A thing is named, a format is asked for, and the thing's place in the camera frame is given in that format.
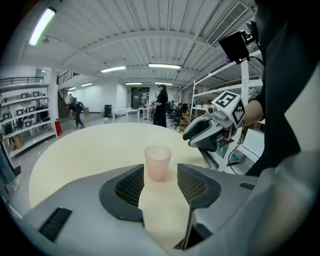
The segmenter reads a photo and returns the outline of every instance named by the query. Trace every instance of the air vent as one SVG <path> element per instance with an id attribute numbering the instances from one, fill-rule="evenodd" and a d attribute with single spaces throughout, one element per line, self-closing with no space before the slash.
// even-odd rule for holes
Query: air vent
<path id="1" fill-rule="evenodd" d="M 248 8 L 238 1 L 214 29 L 206 43 L 212 46 L 247 10 Z"/>
<path id="2" fill-rule="evenodd" d="M 58 207 L 42 225 L 39 232 L 51 242 L 54 242 L 71 213 L 72 211 L 69 209 Z"/>

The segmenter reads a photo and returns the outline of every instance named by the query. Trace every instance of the person walking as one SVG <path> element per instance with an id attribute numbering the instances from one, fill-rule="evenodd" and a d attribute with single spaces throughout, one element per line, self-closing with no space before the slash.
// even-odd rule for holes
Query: person walking
<path id="1" fill-rule="evenodd" d="M 80 129 L 85 128 L 84 123 L 80 119 L 81 111 L 84 109 L 83 104 L 79 101 L 73 101 L 70 104 L 67 104 L 65 107 L 67 110 L 70 110 L 70 117 L 71 115 L 74 115 L 76 127 L 78 127 L 80 124 Z"/>

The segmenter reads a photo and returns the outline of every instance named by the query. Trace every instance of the gray floor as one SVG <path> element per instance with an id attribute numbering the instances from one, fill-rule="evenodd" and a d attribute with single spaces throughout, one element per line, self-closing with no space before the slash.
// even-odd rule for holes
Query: gray floor
<path id="1" fill-rule="evenodd" d="M 89 117 L 81 117 L 84 125 L 86 127 L 102 125 L 104 123 L 102 113 L 91 113 Z M 125 123 L 126 117 L 120 116 L 115 120 L 116 123 Z M 129 122 L 137 122 L 135 114 L 129 115 Z M 152 124 L 153 122 L 149 120 L 144 120 L 140 117 L 140 123 Z M 12 159 L 12 164 L 14 167 L 21 166 L 21 174 L 17 177 L 20 180 L 19 187 L 16 191 L 10 191 L 10 205 L 18 214 L 24 216 L 30 210 L 29 203 L 29 180 L 31 177 L 32 170 L 41 156 L 41 154 L 59 138 L 66 136 L 74 131 L 75 123 L 70 118 L 60 120 L 60 125 L 62 128 L 62 136 L 60 137 L 51 137 L 47 140 L 43 140 L 38 144 L 34 145 L 23 151 L 21 154 L 17 155 L 15 159 Z M 174 126 L 171 127 L 171 124 L 167 120 L 167 128 L 173 131 L 178 132 L 177 129 L 174 129 Z"/>

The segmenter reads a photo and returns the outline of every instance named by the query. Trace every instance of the plastic cup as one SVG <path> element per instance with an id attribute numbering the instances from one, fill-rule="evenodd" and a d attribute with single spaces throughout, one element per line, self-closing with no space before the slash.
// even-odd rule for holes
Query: plastic cup
<path id="1" fill-rule="evenodd" d="M 145 151 L 145 166 L 151 180 L 161 182 L 165 180 L 171 159 L 171 150 L 166 146 L 152 145 Z"/>

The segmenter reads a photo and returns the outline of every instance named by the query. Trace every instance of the white round table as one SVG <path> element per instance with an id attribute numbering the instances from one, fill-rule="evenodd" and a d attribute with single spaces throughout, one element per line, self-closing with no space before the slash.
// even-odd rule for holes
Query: white round table
<path id="1" fill-rule="evenodd" d="M 189 205 L 177 184 L 177 164 L 206 165 L 198 149 L 189 147 L 181 134 L 160 126 L 110 123 L 62 137 L 41 155 L 33 168 L 29 183 L 31 208 L 71 181 L 144 164 L 145 148 L 150 145 L 167 146 L 172 156 L 165 182 L 150 180 L 144 169 L 139 208 L 145 229 L 157 243 L 165 249 L 174 247 L 185 236 L 189 216 Z"/>

